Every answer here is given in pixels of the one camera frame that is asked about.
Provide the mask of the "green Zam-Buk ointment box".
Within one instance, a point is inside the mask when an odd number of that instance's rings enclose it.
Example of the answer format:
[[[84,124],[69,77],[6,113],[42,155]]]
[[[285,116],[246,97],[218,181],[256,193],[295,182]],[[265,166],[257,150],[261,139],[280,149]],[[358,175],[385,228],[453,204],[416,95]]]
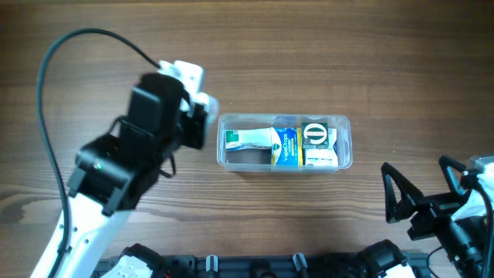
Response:
[[[325,123],[304,122],[302,124],[302,147],[325,149],[329,146],[329,128]]]

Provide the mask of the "white green Panadol box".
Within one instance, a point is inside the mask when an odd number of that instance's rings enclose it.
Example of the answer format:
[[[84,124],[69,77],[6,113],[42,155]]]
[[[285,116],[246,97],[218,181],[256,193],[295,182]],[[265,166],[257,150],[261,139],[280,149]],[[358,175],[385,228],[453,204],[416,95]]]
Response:
[[[271,129],[261,128],[254,130],[226,130],[226,151],[240,151],[244,149],[271,148]]]

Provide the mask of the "clear plastic container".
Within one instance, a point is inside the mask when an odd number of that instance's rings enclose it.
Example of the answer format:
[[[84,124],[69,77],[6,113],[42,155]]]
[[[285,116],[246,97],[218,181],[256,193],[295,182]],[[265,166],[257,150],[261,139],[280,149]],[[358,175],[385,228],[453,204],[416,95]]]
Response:
[[[275,166],[271,164],[271,148],[244,149],[226,151],[226,130],[254,130],[272,127],[299,127],[304,122],[325,123],[328,128],[337,130],[336,167],[317,167],[304,164],[301,166]],[[218,120],[217,160],[229,171],[246,172],[323,172],[334,173],[349,168],[353,163],[350,121],[343,115],[310,115],[310,114],[224,114]]]

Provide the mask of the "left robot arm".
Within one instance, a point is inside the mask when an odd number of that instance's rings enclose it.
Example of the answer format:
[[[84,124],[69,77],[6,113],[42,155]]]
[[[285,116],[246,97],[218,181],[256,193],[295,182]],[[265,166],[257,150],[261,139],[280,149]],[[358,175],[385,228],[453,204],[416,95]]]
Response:
[[[127,113],[76,154],[75,170],[61,188],[63,210],[34,277],[88,277],[129,219],[142,195],[173,172],[180,147],[202,149],[211,116],[202,72],[144,74],[132,89]]]

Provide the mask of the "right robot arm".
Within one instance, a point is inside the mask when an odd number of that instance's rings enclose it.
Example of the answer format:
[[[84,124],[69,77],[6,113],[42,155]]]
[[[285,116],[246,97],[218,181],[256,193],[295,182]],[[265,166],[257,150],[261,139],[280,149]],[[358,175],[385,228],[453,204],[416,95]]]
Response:
[[[493,158],[462,164],[441,156],[448,192],[424,195],[388,163],[381,166],[388,223],[407,219],[412,240],[435,237],[463,277],[493,275]]]

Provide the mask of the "blue VapoDrops box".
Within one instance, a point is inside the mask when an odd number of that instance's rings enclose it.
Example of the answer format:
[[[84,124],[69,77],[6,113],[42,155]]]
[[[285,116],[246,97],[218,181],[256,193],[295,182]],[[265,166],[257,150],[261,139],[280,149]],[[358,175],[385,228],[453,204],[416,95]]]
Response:
[[[290,167],[303,164],[301,129],[299,127],[271,128],[271,164]]]

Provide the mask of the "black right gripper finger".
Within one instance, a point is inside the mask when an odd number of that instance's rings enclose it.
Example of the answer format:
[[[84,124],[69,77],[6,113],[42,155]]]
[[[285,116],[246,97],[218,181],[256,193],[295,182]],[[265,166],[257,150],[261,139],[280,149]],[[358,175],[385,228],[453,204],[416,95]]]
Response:
[[[391,164],[381,166],[385,194],[385,218],[387,223],[410,218],[417,211],[418,200],[424,197],[402,173]]]
[[[461,179],[455,177],[455,172],[460,175],[466,170],[466,166],[449,156],[442,155],[438,160],[439,166],[452,193],[465,195],[467,191],[461,186]]]

